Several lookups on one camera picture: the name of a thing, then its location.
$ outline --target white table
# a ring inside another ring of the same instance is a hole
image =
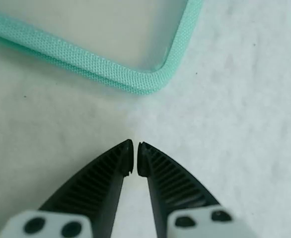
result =
[[[291,0],[206,0],[179,70],[149,96],[0,45],[0,228],[127,138],[166,152],[259,236],[291,237]],[[155,236],[135,170],[112,237]]]

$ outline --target black jaw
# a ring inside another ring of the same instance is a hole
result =
[[[186,169],[145,142],[138,147],[137,167],[147,177],[158,238],[166,238],[171,212],[219,204]]]
[[[123,179],[133,170],[133,153],[131,140],[108,150],[71,177],[40,210],[85,215],[94,238],[109,238]]]

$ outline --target white surface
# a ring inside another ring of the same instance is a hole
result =
[[[0,46],[0,227],[126,138],[176,159],[261,237],[291,237],[291,0],[206,0],[175,77],[144,97]],[[136,170],[112,237],[155,237]]]
[[[99,56],[153,71],[166,59],[187,0],[0,0],[0,12]]]
[[[211,219],[215,211],[225,211],[230,215],[231,221],[220,222]],[[176,220],[179,217],[190,217],[195,226],[179,227]],[[228,209],[216,205],[201,208],[183,209],[172,212],[167,222],[167,238],[257,238],[253,231],[237,218]]]
[[[30,236],[25,233],[24,226],[36,217],[44,218],[45,223],[40,231]],[[81,224],[80,234],[76,238],[93,238],[91,224],[86,216],[34,210],[11,217],[0,232],[0,238],[62,238],[61,231],[70,222]]]

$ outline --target black hole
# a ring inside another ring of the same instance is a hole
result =
[[[175,220],[175,226],[177,227],[194,227],[196,226],[195,221],[188,217],[188,216],[184,216],[184,217],[178,217]]]
[[[80,234],[81,224],[79,222],[69,222],[63,226],[62,236],[66,238],[73,238]]]
[[[230,222],[232,218],[227,212],[217,210],[212,212],[212,220],[215,222]]]
[[[45,219],[42,217],[35,217],[29,220],[24,226],[24,232],[27,234],[34,234],[42,230],[45,225]]]

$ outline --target teal fabric edge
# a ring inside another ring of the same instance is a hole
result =
[[[129,69],[2,14],[0,40],[101,83],[135,94],[150,94],[165,86],[176,71],[191,38],[201,6],[202,0],[188,0],[166,61],[154,72]]]

